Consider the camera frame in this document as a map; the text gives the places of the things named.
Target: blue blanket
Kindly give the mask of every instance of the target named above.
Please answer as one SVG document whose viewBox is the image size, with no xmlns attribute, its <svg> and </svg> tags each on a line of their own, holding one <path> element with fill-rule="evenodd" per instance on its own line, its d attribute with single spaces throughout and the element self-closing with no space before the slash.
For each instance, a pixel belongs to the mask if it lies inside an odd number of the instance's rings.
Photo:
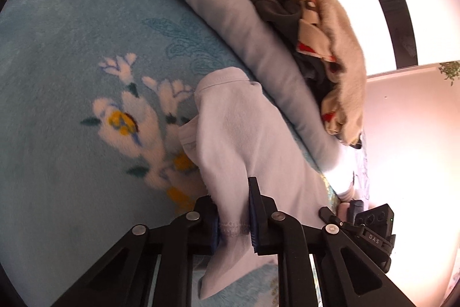
<svg viewBox="0 0 460 307">
<path fill-rule="evenodd" d="M 8 0 L 0 262 L 28 306 L 49 306 L 134 224 L 193 207 L 198 171 L 170 150 L 199 80 L 227 66 L 251 75 L 182 0 Z M 276 304 L 270 265 L 192 303 Z"/>
</svg>

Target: metal rivet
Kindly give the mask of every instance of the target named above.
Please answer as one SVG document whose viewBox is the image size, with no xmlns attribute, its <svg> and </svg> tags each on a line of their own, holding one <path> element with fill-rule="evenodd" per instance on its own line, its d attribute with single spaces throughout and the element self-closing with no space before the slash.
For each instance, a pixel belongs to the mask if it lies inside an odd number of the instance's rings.
<svg viewBox="0 0 460 307">
<path fill-rule="evenodd" d="M 276 221 L 282 221 L 286 219 L 286 215 L 283 214 L 282 212 L 276 211 L 271 214 L 271 218 Z"/>
<path fill-rule="evenodd" d="M 187 220 L 195 221 L 200 218 L 200 214 L 196 211 L 190 211 L 189 213 L 185 215 L 185 217 L 187 218 Z"/>
<path fill-rule="evenodd" d="M 147 231 L 147 228 L 144 225 L 136 225 L 133 228 L 133 234 L 135 236 L 141 236 Z"/>
<path fill-rule="evenodd" d="M 335 224 L 327 224 L 326 225 L 326 232 L 329 234 L 337 234 L 339 233 L 340 229 L 337 225 Z"/>
</svg>

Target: green plant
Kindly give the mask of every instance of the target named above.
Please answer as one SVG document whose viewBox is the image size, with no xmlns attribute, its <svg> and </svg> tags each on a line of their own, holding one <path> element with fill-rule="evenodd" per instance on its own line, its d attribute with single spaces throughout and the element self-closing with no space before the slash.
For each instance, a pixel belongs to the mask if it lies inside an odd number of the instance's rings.
<svg viewBox="0 0 460 307">
<path fill-rule="evenodd" d="M 454 62 L 440 63 L 438 68 L 441 73 L 445 74 L 447 77 L 445 80 L 452 80 L 450 86 L 454 84 L 455 80 L 460 79 L 460 61 L 456 60 Z"/>
</svg>

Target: dark gray cloth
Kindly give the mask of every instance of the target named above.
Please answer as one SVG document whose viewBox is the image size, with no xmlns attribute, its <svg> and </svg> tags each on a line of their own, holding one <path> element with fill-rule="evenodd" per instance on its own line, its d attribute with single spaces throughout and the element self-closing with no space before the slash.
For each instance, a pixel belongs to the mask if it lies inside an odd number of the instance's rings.
<svg viewBox="0 0 460 307">
<path fill-rule="evenodd" d="M 282 40 L 291 51 L 302 76 L 310 88 L 318 107 L 324 97 L 334 87 L 326 76 L 323 62 L 314 56 L 296 51 L 298 23 L 302 10 L 297 0 L 251 0 L 261 19 L 271 24 L 281 35 Z"/>
</svg>

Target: white sleeve of person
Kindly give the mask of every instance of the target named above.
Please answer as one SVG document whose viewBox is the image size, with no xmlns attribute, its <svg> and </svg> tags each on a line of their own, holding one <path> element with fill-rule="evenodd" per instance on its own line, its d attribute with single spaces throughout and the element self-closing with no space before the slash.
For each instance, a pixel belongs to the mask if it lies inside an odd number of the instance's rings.
<svg viewBox="0 0 460 307">
<path fill-rule="evenodd" d="M 257 256 L 251 245 L 248 177 L 257 177 L 261 193 L 274 198 L 280 211 L 308 226 L 323 227 L 318 210 L 328 200 L 281 113 L 242 70 L 208 74 L 195 101 L 199 115 L 180 127 L 179 137 L 218 207 L 222 232 L 201 280 L 204 299 L 273 259 Z"/>
</svg>

